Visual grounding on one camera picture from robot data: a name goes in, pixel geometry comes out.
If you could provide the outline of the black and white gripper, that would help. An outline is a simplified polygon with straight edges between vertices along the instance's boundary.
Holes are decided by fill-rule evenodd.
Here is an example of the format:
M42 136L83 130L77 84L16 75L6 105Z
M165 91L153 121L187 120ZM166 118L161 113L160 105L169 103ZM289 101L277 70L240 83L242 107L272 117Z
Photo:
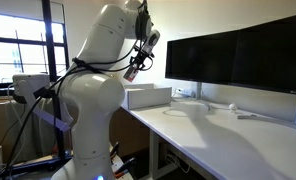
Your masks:
M147 53L142 48L135 46L134 47L135 52L137 55L135 57L131 57L130 59L130 65L138 71L147 71L152 67L152 64L150 64L149 67L147 67L144 64L144 61L146 59L149 59L150 61L153 61L154 54L153 53Z

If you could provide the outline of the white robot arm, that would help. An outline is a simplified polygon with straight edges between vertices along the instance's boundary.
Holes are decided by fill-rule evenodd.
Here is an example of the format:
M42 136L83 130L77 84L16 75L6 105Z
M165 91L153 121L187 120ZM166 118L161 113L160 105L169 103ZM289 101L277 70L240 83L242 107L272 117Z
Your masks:
M73 157L51 180L115 180L111 167L109 124L124 100L121 82L108 76L126 39L144 42L133 65L140 66L158 42L146 0L108 4L91 26L81 51L57 87L59 99L78 109L72 127Z

